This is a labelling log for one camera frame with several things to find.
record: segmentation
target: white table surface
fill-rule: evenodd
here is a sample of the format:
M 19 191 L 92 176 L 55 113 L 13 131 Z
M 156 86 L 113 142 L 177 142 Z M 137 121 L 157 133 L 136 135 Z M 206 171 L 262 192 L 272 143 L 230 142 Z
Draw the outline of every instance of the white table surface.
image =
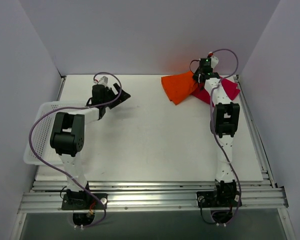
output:
M 161 75 L 117 77 L 131 98 L 107 108 L 100 121 L 87 126 L 82 164 L 88 181 L 214 181 L 218 146 L 210 132 L 209 105 L 193 96 L 174 105 L 162 88 Z M 93 75 L 68 75 L 60 100 L 87 100 L 92 80 Z M 112 86 L 114 78 L 109 77 L 109 83 Z M 234 102 L 241 104 L 239 97 Z M 233 166 L 241 181 L 263 180 L 242 110 L 233 140 Z M 36 180 L 66 177 L 39 166 Z

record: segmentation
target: black bracket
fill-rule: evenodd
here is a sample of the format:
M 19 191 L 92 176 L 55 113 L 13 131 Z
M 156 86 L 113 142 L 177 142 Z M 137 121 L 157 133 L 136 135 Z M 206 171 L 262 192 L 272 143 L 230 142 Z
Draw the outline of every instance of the black bracket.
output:
M 113 84 L 113 86 L 119 94 L 120 86 L 117 83 Z M 110 101 L 114 100 L 118 96 L 118 94 L 115 94 L 114 91 L 107 86 L 104 86 L 102 84 L 95 84 L 92 86 L 92 97 L 90 97 L 88 99 L 86 105 L 94 106 L 94 105 L 99 105 L 99 104 L 104 104 L 104 103 L 110 102 Z M 131 95 L 129 93 L 127 93 L 123 89 L 121 89 L 121 94 L 116 101 L 114 101 L 113 103 L 110 103 L 108 105 L 98 107 L 99 120 L 105 115 L 106 108 L 113 109 L 114 107 L 123 103 L 125 100 L 127 100 L 130 97 L 131 97 Z
M 215 133 L 222 138 L 223 135 L 234 137 L 239 122 L 240 106 L 238 103 L 218 103 L 213 110 L 213 125 Z
M 211 58 L 200 58 L 199 67 L 196 69 L 192 76 L 193 80 L 197 83 L 204 84 L 206 80 L 210 78 L 220 79 L 220 76 L 217 72 L 213 72 L 211 67 Z
M 107 203 L 108 203 L 108 194 L 106 193 L 94 193 L 93 195 L 95 195 L 98 199 L 103 199 L 104 204 L 103 206 L 99 203 L 96 202 L 94 207 L 92 208 L 93 210 L 102 210 L 105 208 L 107 208 Z M 95 201 L 94 198 L 92 198 L 90 196 L 90 200 L 89 201 L 74 201 L 73 199 L 69 198 L 68 196 L 68 192 L 63 196 L 63 201 L 62 201 L 62 210 L 89 210 L 91 204 Z
M 198 207 L 202 208 L 218 208 L 229 206 L 237 206 L 239 200 L 239 192 L 237 191 L 236 182 L 225 183 L 221 181 L 216 184 L 215 190 L 210 191 L 198 191 L 196 193 L 196 199 Z
M 85 115 L 58 112 L 55 115 L 50 146 L 59 155 L 68 154 L 75 157 L 84 147 Z

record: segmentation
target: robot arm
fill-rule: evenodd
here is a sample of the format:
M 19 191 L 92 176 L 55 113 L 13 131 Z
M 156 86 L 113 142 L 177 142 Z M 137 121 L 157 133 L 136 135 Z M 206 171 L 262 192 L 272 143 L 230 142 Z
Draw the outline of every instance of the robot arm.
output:
M 119 92 L 120 87 L 113 85 Z M 84 175 L 81 160 L 81 150 L 85 143 L 86 126 L 94 121 L 102 119 L 106 113 L 106 108 L 114 108 L 130 95 L 123 90 L 119 98 L 108 105 L 94 107 L 112 101 L 118 95 L 108 87 L 108 78 L 102 77 L 100 81 L 92 87 L 92 97 L 87 102 L 87 109 L 73 112 L 58 112 L 55 115 L 53 128 L 50 137 L 50 146 L 55 149 L 64 165 L 64 170 L 72 178 L 67 177 L 67 201 L 73 206 L 87 208 L 91 204 L 91 196 L 83 191 L 73 180 L 76 180 L 81 186 L 89 190 L 89 183 Z
M 210 122 L 212 133 L 216 133 L 216 140 L 228 156 L 229 161 L 223 150 L 217 147 L 217 170 L 215 174 L 216 194 L 213 194 L 212 206 L 225 207 L 234 205 L 238 201 L 237 184 L 234 173 L 230 167 L 233 160 L 233 139 L 238 129 L 240 106 L 233 103 L 225 92 L 218 73 L 213 72 L 213 68 L 219 60 L 215 56 L 208 55 L 207 58 L 199 60 L 199 67 L 193 75 L 193 79 L 198 83 L 204 84 L 204 89 L 212 94 L 214 110 Z
M 213 112 L 213 124 L 211 127 L 214 127 L 217 139 L 231 163 L 233 139 L 238 128 L 240 107 L 237 103 L 233 103 L 229 99 L 219 81 L 219 78 L 210 78 L 205 81 L 204 88 L 209 94 L 211 94 L 212 89 L 219 85 L 219 87 L 213 91 L 212 96 L 212 102 L 215 108 Z M 217 148 L 217 172 L 215 179 L 219 183 L 221 181 L 224 183 L 232 183 L 233 180 L 235 180 L 235 176 L 231 171 L 229 162 L 219 147 Z

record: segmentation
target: white wall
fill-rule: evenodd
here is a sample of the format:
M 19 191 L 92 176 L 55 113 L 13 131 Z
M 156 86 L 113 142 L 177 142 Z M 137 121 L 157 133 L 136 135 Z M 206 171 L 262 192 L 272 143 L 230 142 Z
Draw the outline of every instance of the white wall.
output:
M 300 0 L 281 0 L 242 72 L 271 169 L 300 239 Z
M 17 0 L 0 0 L 0 240 L 8 239 L 34 167 L 24 164 L 40 104 L 55 100 L 60 76 Z
M 63 75 L 171 74 L 230 48 L 248 61 L 279 0 L 20 0 Z M 219 73 L 235 63 L 229 53 Z

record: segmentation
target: purple cable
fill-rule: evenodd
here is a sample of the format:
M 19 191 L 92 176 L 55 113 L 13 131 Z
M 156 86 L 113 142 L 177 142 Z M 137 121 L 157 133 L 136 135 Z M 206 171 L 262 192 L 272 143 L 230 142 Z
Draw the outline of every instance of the purple cable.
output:
M 109 72 L 105 72 L 105 71 L 102 71 L 102 72 L 98 72 L 97 74 L 95 74 L 93 76 L 93 80 L 95 79 L 95 77 L 97 75 L 100 75 L 100 74 L 103 74 L 103 75 L 110 75 L 112 77 L 114 77 L 119 85 L 120 85 L 120 91 L 118 93 L 118 95 L 116 96 L 115 99 L 109 101 L 109 102 L 105 102 L 105 103 L 101 103 L 101 104 L 97 104 L 97 105 L 93 105 L 93 106 L 84 106 L 84 107 L 75 107 L 75 106 L 64 106 L 64 107 L 60 107 L 60 108 L 57 108 L 57 109 L 54 109 L 52 111 L 49 111 L 48 113 L 44 114 L 42 117 L 40 117 L 37 121 L 35 121 L 35 123 L 33 124 L 33 126 L 31 127 L 30 129 L 30 133 L 29 133 L 29 137 L 28 137 L 28 141 L 29 141 L 29 146 L 30 146 L 30 149 L 31 151 L 33 152 L 33 154 L 42 162 L 44 163 L 45 165 L 47 165 L 48 167 L 54 169 L 54 170 L 57 170 L 58 172 L 66 175 L 67 177 L 69 177 L 79 188 L 81 188 L 83 191 L 85 191 L 87 194 L 89 194 L 90 196 L 92 196 L 97 202 L 98 204 L 100 204 L 102 207 L 103 207 L 103 217 L 97 221 L 94 221 L 92 222 L 91 224 L 89 225 L 86 225 L 84 226 L 85 228 L 86 227 L 92 227 L 92 226 L 95 226 L 99 223 L 101 223 L 105 218 L 106 218 L 106 215 L 107 215 L 107 211 L 106 211 L 106 208 L 105 206 L 103 205 L 103 203 L 100 201 L 99 198 L 97 198 L 93 193 L 91 193 L 89 190 L 87 190 L 84 186 L 82 186 L 80 183 L 78 183 L 69 173 L 67 173 L 66 171 L 56 167 L 56 166 L 53 166 L 52 164 L 48 163 L 47 161 L 43 160 L 39 155 L 38 153 L 36 152 L 33 144 L 32 144 L 32 134 L 34 132 L 34 129 L 35 127 L 40 123 L 40 121 L 42 121 L 44 118 L 46 118 L 47 116 L 49 116 L 50 114 L 53 114 L 55 112 L 58 112 L 60 110 L 65 110 L 65 109 L 74 109 L 74 110 L 84 110 L 84 109 L 90 109 L 90 108 L 98 108 L 98 107 L 102 107 L 102 106 L 105 106 L 105 105 L 108 105 L 108 104 L 111 104 L 113 103 L 114 101 L 116 101 L 120 95 L 121 95 L 121 92 L 122 92 L 122 84 L 120 82 L 120 80 L 115 76 L 113 75 L 112 73 L 109 73 Z
M 234 75 L 234 74 L 237 72 L 238 66 L 239 66 L 239 59 L 238 59 L 238 56 L 236 55 L 236 53 L 235 53 L 234 51 L 232 51 L 232 50 L 230 50 L 230 49 L 227 49 L 227 48 L 221 48 L 221 49 L 218 49 L 218 50 L 213 51 L 212 53 L 214 54 L 214 53 L 219 52 L 219 51 L 228 51 L 228 52 L 231 52 L 231 53 L 235 56 L 235 59 L 236 59 L 236 67 L 235 67 L 235 70 L 234 70 L 234 72 L 233 72 L 232 74 L 230 74 L 230 75 L 228 75 L 228 76 L 225 76 L 225 77 L 222 77 L 222 78 L 220 79 L 219 83 L 218 83 L 218 86 L 214 87 L 214 88 L 211 90 L 211 93 L 210 93 L 210 119 L 211 119 L 211 122 L 212 122 L 212 123 L 214 122 L 214 121 L 213 121 L 213 119 L 214 119 L 214 114 L 213 114 L 213 112 L 214 112 L 214 111 L 213 111 L 213 94 L 214 94 L 214 91 L 215 91 L 216 89 L 219 88 L 220 84 L 222 83 L 222 81 L 223 81 L 224 79 L 229 78 L 229 77 L 231 77 L 232 75 Z M 230 166 L 230 168 L 231 168 L 231 170 L 232 170 L 232 172 L 233 172 L 233 175 L 234 175 L 234 177 L 235 177 L 235 179 L 236 179 L 236 182 L 238 183 L 238 188 L 239 188 L 239 200 L 238 200 L 238 204 L 236 205 L 235 212 L 234 212 L 232 218 L 231 218 L 229 221 L 227 221 L 227 222 L 225 223 L 225 224 L 229 224 L 229 223 L 231 223 L 231 222 L 233 221 L 233 219 L 235 218 L 235 216 L 238 214 L 238 210 L 239 210 L 239 206 L 240 206 L 240 202 L 241 202 L 242 189 L 241 189 L 241 184 L 240 184 L 240 181 L 239 181 L 239 177 L 238 177 L 238 175 L 237 175 L 237 173 L 236 173 L 234 167 L 232 166 L 232 164 L 231 164 L 231 162 L 230 162 L 230 160 L 229 160 L 229 157 L 228 157 L 226 151 L 225 151 L 224 148 L 221 146 L 221 144 L 220 144 L 220 142 L 219 142 L 219 140 L 218 140 L 218 138 L 217 138 L 217 134 L 216 134 L 216 131 L 215 131 L 215 127 L 216 127 L 216 126 L 213 126 L 213 127 L 212 127 L 212 133 L 213 133 L 213 136 L 214 136 L 214 140 L 215 140 L 216 144 L 219 146 L 219 148 L 222 150 L 222 152 L 223 152 L 223 154 L 224 154 L 224 156 L 225 156 L 227 162 L 229 163 L 229 166 Z M 215 213 L 217 213 L 217 212 L 219 212 L 219 211 L 214 211 L 214 212 L 212 212 L 212 214 L 211 214 L 212 219 L 213 219 L 213 215 L 214 215 Z

